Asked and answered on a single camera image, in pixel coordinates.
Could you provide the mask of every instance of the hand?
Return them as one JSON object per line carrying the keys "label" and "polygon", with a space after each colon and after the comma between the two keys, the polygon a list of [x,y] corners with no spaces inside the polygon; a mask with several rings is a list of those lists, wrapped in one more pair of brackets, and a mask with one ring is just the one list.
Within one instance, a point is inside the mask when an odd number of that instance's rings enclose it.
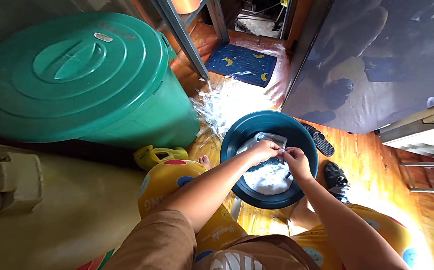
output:
{"label": "hand", "polygon": [[261,140],[245,152],[249,153],[252,166],[256,166],[263,161],[265,162],[271,157],[283,155],[279,145],[267,140]]}
{"label": "hand", "polygon": [[302,149],[296,147],[285,148],[284,160],[287,162],[290,173],[295,181],[313,180],[309,160]]}

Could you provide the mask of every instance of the clear plastic wrap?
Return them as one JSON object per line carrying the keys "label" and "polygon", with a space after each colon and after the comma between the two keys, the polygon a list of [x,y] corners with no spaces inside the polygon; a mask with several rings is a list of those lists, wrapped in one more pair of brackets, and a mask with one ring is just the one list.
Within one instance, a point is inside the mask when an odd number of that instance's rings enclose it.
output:
{"label": "clear plastic wrap", "polygon": [[230,127],[245,115],[276,105],[268,89],[235,79],[226,79],[216,85],[209,83],[208,89],[198,91],[198,97],[190,98],[190,101],[207,126],[197,136],[212,132],[201,146],[214,137],[222,141]]}

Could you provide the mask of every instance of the bathroom floor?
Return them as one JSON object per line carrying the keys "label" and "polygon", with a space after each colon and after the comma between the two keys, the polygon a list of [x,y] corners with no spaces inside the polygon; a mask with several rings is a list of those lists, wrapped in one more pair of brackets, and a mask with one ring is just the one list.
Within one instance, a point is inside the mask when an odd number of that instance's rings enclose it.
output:
{"label": "bathroom floor", "polygon": [[[274,74],[265,95],[274,101],[274,107],[262,108],[279,110],[285,98],[290,57],[285,54],[283,41],[253,36],[241,32],[229,31],[232,44],[250,48],[278,58]],[[205,62],[219,43],[211,26],[198,23],[190,37],[194,41],[202,60]],[[199,80],[199,77],[190,69],[190,64],[184,53],[178,53],[178,59],[171,64],[172,70],[190,97],[196,97],[197,90],[206,91],[208,86]],[[219,84],[226,79],[221,75],[210,73],[211,83]],[[245,85],[250,89],[255,88],[256,93],[261,87]],[[347,132],[315,125],[328,141],[335,147],[335,155],[325,157],[319,153],[319,174],[317,180],[325,185],[322,170],[327,161],[332,161],[346,172],[353,192],[349,198],[352,203],[368,206],[379,212],[392,216],[415,230],[420,230],[421,215],[416,197],[408,192],[400,174],[397,158],[391,148],[384,146],[374,134],[350,135]],[[187,150],[192,160],[199,156],[208,155],[212,165],[219,164],[220,143],[210,139],[210,133],[204,133]],[[231,208],[235,195],[229,194],[225,206]],[[289,235],[286,219],[289,217],[293,206],[282,210],[262,210],[242,203],[238,223],[252,235],[282,234]]]}

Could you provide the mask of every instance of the plastic basin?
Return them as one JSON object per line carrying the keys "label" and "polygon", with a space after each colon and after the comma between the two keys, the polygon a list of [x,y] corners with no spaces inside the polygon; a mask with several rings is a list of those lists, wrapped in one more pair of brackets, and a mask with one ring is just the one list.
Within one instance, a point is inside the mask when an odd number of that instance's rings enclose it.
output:
{"label": "plastic basin", "polygon": [[[286,137],[288,139],[287,147],[293,146],[302,149],[309,159],[313,177],[317,175],[319,159],[309,132],[294,118],[270,110],[248,114],[230,128],[222,142],[220,163],[235,156],[237,149],[258,132],[268,132]],[[232,191],[244,202],[257,208],[269,210],[285,208],[304,197],[304,193],[295,182],[283,193],[277,195],[260,194],[250,189],[243,176],[234,185]]]}

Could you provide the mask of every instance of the blue doormat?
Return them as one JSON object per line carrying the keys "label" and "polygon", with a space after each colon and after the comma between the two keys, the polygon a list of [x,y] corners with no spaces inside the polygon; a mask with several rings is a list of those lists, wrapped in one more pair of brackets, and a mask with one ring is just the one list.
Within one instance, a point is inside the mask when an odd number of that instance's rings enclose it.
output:
{"label": "blue doormat", "polygon": [[221,42],[207,62],[207,70],[231,75],[237,80],[266,87],[274,73],[277,58],[251,49]]}

